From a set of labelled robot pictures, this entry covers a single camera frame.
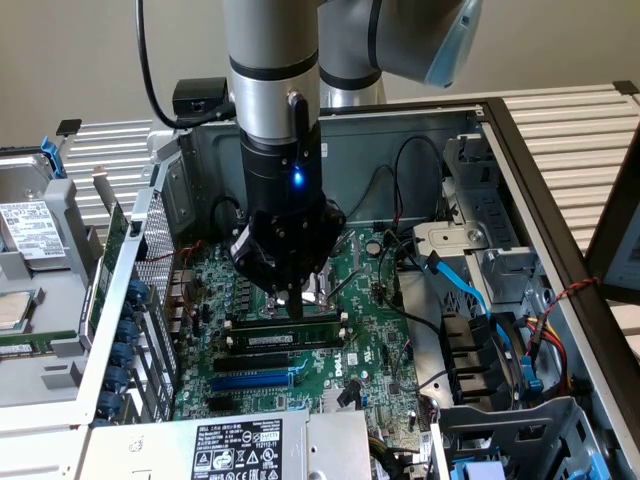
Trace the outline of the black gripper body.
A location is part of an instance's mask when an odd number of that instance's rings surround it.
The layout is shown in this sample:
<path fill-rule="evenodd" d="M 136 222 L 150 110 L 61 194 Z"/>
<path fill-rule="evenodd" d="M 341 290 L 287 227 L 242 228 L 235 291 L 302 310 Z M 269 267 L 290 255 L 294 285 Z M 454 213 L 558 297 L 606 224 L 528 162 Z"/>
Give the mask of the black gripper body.
<path fill-rule="evenodd" d="M 321 269 L 346 216 L 323 191 L 321 127 L 298 141 L 261 144 L 241 134 L 248 223 L 238 237 L 238 271 L 262 290 L 301 292 Z"/>

